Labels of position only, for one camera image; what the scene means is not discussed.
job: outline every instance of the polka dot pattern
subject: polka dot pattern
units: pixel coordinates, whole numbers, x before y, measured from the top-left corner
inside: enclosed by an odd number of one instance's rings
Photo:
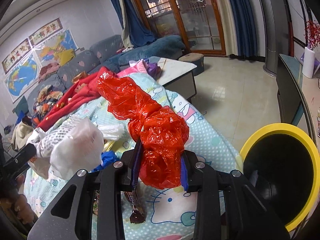
[[[133,73],[129,75],[133,80],[147,93],[149,93],[154,100],[160,103],[162,106],[168,105],[171,108],[172,105],[176,105],[175,100],[180,100],[180,95],[175,92],[163,89],[158,85],[150,76],[143,73]],[[180,105],[186,106],[189,103],[183,99],[180,100]],[[112,150],[114,150],[118,157],[121,157],[122,153],[128,149],[133,149],[135,142],[131,139],[127,124],[128,121],[119,121],[111,113],[107,112],[108,102],[104,98],[97,98],[90,101],[87,104],[83,104],[74,115],[81,118],[89,117],[92,122],[97,125],[105,124],[123,124],[126,133],[117,141]],[[179,107],[175,107],[174,111],[179,111]],[[189,151],[193,151],[198,156],[198,159],[205,161],[211,165],[214,169],[224,172],[230,172],[236,167],[236,157],[238,152],[232,147],[229,141],[224,138],[218,131],[214,130],[212,126],[204,119],[204,117],[192,106],[189,108],[194,112],[191,119],[187,120],[187,124],[190,127],[190,139],[186,143],[185,148]],[[60,119],[48,132],[57,129],[63,122],[68,121],[68,116]],[[39,208],[38,203],[45,202],[46,206],[55,197],[55,195],[62,189],[66,181],[50,175],[48,180],[44,180],[41,177],[37,177],[34,172],[28,170],[26,182],[25,182],[25,194],[33,210],[43,211],[45,207]],[[158,190],[153,187],[145,186],[141,181],[138,183],[137,192],[140,198],[143,210],[147,214],[146,222],[142,224],[131,224],[129,217],[132,213],[132,209],[124,195],[122,194],[122,216],[124,223],[125,239],[157,239],[163,236],[176,235],[177,239],[181,236],[181,239],[189,240],[192,238],[194,224],[191,226],[185,226],[182,221],[180,222],[166,222],[175,220],[176,217],[180,217],[182,214],[177,214],[178,210],[173,209],[172,212],[164,214],[165,221],[161,223],[153,223],[152,217],[154,215],[154,207],[156,201],[165,201],[165,205],[174,203],[174,198],[164,195],[163,190]],[[190,201],[188,197],[183,198],[180,205],[186,205],[187,201]],[[220,197],[220,212],[225,211],[223,197]],[[92,218],[92,239],[96,239],[97,230],[97,216],[93,215]]]

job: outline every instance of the yellow rim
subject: yellow rim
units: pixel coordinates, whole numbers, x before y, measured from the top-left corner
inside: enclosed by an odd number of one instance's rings
[[[262,127],[250,136],[240,151],[240,156],[242,159],[245,159],[250,149],[259,140],[272,134],[287,134],[299,140],[309,152],[313,165],[313,185],[310,196],[300,213],[290,223],[285,225],[286,229],[290,232],[291,230],[295,229],[298,224],[300,224],[304,217],[308,215],[314,202],[316,201],[320,188],[320,157],[315,144],[303,130],[287,123],[273,123]]]

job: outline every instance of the silver screw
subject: silver screw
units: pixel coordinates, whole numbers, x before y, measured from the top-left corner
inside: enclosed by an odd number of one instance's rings
[[[123,162],[115,162],[115,163],[113,164],[113,166],[114,166],[115,168],[121,168],[121,167],[123,166]]]
[[[196,167],[197,167],[198,169],[203,169],[204,166],[205,166],[205,164],[204,164],[203,162],[197,162],[197,163],[196,163]]]
[[[234,177],[240,177],[240,176],[241,176],[241,172],[238,171],[238,170],[233,170],[233,171],[231,172],[231,174],[232,174],[232,176],[234,176]]]
[[[79,177],[82,177],[82,176],[84,176],[86,173],[87,173],[87,172],[86,172],[85,170],[79,170],[79,171],[77,172],[77,175],[78,175]]]

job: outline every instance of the stool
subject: stool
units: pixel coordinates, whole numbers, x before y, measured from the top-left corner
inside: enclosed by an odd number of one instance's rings
[[[203,65],[203,54],[200,53],[189,53],[185,56],[182,56],[179,58],[179,61],[183,62],[189,62],[195,64],[197,67],[192,70],[193,75],[199,75],[204,71],[204,65]]]

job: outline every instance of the yellow-rimmed trash can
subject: yellow-rimmed trash can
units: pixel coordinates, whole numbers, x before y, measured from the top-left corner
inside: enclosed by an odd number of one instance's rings
[[[243,174],[290,232],[307,216],[320,187],[320,157],[311,138],[287,123],[262,127],[240,151]]]

